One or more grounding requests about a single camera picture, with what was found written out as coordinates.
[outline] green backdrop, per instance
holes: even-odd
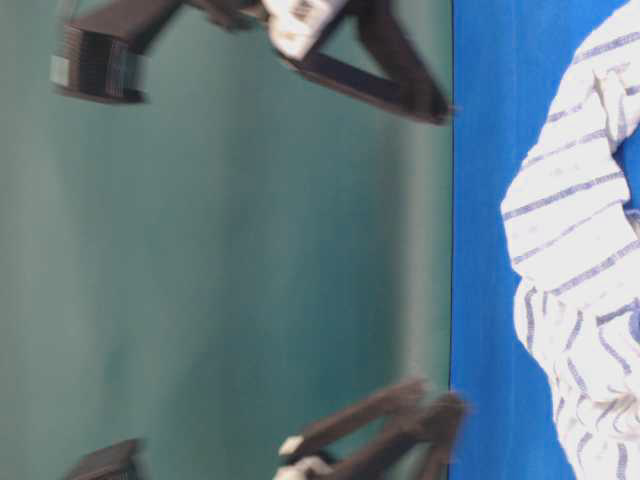
[[[450,85],[449,2],[398,3]],[[450,128],[188,9],[149,104],[60,97],[55,7],[0,2],[0,477],[139,436],[155,480],[271,478],[315,417],[407,373],[446,387]],[[333,51],[367,64],[352,38]]]

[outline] striped cloth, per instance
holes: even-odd
[[[640,478],[640,213],[613,158],[640,121],[640,0],[575,53],[501,204],[519,340],[576,477]]]

